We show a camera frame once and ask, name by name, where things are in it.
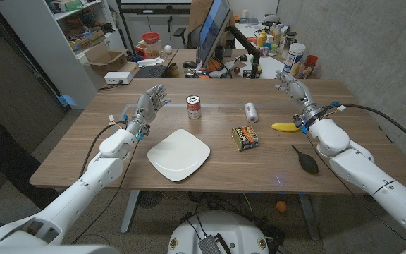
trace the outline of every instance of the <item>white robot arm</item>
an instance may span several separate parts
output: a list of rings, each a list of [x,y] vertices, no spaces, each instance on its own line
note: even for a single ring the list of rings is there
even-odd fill
[[[277,79],[285,83],[285,87],[276,85],[276,88],[288,94],[302,112],[294,116],[294,124],[319,139],[317,150],[329,159],[334,172],[370,194],[406,229],[406,187],[378,168],[372,154],[349,139],[332,119],[321,119],[324,111],[317,106],[304,83],[281,71],[277,71]]]
[[[134,147],[144,135],[149,134],[149,123],[156,117],[162,106],[170,99],[166,96],[163,85],[157,85],[140,96],[137,110],[125,129],[117,130],[99,146],[99,153],[89,163],[87,171],[48,207],[28,218],[12,222],[0,228],[0,253],[14,253],[16,247],[49,246],[56,253],[84,251],[80,253],[118,253],[108,246],[94,248],[58,249],[67,231],[84,212],[95,195],[121,176]],[[33,253],[36,248],[29,248]]]

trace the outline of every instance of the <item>white plate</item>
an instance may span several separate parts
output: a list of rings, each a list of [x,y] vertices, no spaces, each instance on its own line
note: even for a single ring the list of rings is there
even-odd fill
[[[150,149],[147,156],[163,176],[172,181],[181,181],[203,164],[209,152],[205,143],[180,129]]]

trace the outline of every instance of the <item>spam can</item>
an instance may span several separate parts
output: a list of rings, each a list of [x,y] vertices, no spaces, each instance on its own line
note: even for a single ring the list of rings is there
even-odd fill
[[[251,126],[233,128],[231,137],[234,139],[239,151],[258,146],[257,134]]]

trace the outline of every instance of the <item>red and white can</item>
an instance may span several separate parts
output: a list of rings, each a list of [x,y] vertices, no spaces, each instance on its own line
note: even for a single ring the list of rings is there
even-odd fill
[[[186,98],[187,102],[187,115],[190,119],[198,119],[202,116],[202,105],[200,104],[200,97],[197,95],[190,95]]]

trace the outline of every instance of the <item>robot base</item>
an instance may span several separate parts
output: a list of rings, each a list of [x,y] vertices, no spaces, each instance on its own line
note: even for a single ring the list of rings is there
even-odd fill
[[[183,222],[175,229],[168,242],[168,254],[202,253],[197,237],[198,234],[201,239],[205,238],[202,227],[208,236],[210,234],[215,236],[219,233],[232,254],[269,253],[263,233],[244,217],[226,211],[202,212],[198,214],[198,217],[202,223],[201,226],[196,216],[189,218],[189,223],[193,225],[197,233],[188,222]],[[220,242],[217,243],[217,246],[221,253],[225,253]]]

